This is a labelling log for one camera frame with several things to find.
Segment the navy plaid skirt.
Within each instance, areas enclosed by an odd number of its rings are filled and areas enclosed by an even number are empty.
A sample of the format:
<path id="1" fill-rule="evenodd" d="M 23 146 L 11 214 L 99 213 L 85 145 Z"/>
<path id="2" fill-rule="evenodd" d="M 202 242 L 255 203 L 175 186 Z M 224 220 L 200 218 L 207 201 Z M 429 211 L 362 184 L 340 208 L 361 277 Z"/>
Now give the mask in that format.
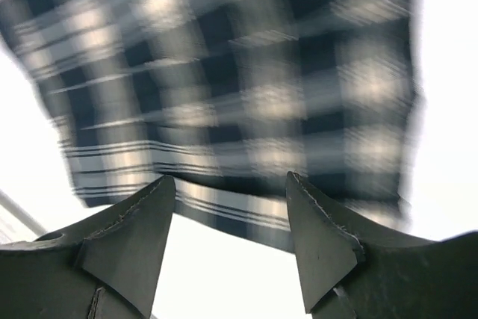
<path id="1" fill-rule="evenodd" d="M 60 135 L 75 194 L 162 175 L 176 212 L 293 249 L 288 172 L 400 216 L 415 99 L 410 0 L 1 0 L 1 35 Z"/>

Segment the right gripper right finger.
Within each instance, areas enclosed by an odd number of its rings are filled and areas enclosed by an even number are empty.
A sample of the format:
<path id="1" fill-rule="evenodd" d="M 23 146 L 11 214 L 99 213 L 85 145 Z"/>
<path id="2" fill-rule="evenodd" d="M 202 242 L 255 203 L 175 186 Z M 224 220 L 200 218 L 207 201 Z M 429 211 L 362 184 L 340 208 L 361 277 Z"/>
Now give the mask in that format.
<path id="1" fill-rule="evenodd" d="M 477 234 L 444 241 L 379 225 L 287 176 L 288 218 L 305 311 L 313 318 L 477 316 Z"/>

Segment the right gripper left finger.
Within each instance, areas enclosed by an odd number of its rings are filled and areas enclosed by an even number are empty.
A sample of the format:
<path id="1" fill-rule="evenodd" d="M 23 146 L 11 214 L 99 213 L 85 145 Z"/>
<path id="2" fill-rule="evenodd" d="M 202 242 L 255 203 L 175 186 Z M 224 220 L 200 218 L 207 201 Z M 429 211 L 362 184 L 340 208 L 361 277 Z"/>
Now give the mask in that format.
<path id="1" fill-rule="evenodd" d="M 162 176 L 32 242 L 1 246 L 2 318 L 149 318 L 175 206 Z"/>

